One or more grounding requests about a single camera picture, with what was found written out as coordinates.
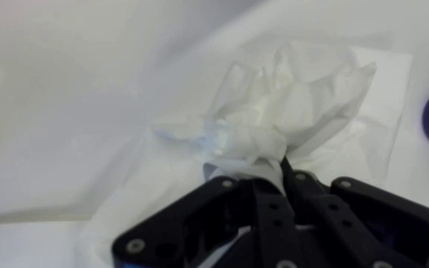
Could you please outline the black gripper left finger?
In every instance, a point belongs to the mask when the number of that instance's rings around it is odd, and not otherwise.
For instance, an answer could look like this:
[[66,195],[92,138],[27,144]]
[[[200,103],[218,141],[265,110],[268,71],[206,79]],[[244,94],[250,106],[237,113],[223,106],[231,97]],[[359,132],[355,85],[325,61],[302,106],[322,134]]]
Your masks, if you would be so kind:
[[293,214],[268,180],[213,179],[121,234],[112,257],[115,268],[198,268],[231,241],[215,268],[295,260]]

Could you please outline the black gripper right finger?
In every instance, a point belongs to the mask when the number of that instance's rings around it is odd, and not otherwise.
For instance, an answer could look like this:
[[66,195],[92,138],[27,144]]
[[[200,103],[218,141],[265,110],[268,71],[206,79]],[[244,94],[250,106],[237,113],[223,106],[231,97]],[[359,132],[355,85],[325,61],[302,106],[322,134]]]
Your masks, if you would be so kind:
[[350,268],[429,268],[429,207],[338,177],[329,186],[283,158],[282,182],[295,222],[323,231]]

